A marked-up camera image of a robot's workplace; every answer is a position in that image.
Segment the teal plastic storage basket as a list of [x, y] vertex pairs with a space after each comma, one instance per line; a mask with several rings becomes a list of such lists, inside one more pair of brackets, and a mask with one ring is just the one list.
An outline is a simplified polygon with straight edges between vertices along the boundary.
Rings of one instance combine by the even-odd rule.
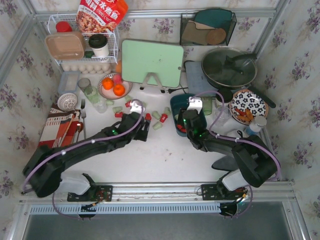
[[[196, 110], [187, 110], [189, 105], [189, 97], [194, 97], [194, 95], [191, 93], [180, 94], [173, 96], [170, 100], [174, 126], [177, 134], [181, 137], [186, 137], [190, 131], [192, 131], [194, 135], [199, 135], [200, 133], [205, 132], [207, 129], [207, 121], [203, 109], [200, 111], [200, 113], [198, 113]], [[183, 113], [186, 133], [180, 132], [177, 128], [177, 120], [180, 109], [186, 109], [186, 111]]]

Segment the grey fluffy cloth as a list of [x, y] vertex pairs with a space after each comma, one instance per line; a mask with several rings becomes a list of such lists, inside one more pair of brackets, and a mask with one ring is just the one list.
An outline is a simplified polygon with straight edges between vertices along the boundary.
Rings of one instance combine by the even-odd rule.
[[236, 160], [231, 156], [224, 156], [216, 160], [212, 166], [214, 170], [232, 172], [236, 171], [239, 167], [236, 163]]

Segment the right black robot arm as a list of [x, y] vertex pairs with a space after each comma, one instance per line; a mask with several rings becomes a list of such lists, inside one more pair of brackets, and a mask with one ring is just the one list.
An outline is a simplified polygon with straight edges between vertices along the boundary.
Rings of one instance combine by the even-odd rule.
[[217, 184], [228, 191], [251, 186], [258, 188], [264, 182], [280, 176], [280, 162], [257, 135], [228, 137], [206, 129], [197, 110], [184, 110], [179, 117], [187, 138], [197, 150], [216, 152], [233, 159], [235, 170], [221, 177]]

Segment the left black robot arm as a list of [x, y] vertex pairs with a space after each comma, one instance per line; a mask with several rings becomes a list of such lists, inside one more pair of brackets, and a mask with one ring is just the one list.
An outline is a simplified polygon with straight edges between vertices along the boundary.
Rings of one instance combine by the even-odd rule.
[[68, 146], [39, 146], [22, 171], [25, 176], [22, 193], [34, 191], [39, 198], [51, 195], [59, 188], [65, 170], [90, 157], [123, 148], [132, 140], [145, 142], [149, 128], [149, 120], [132, 112], [124, 114], [120, 121], [103, 128], [92, 137]]

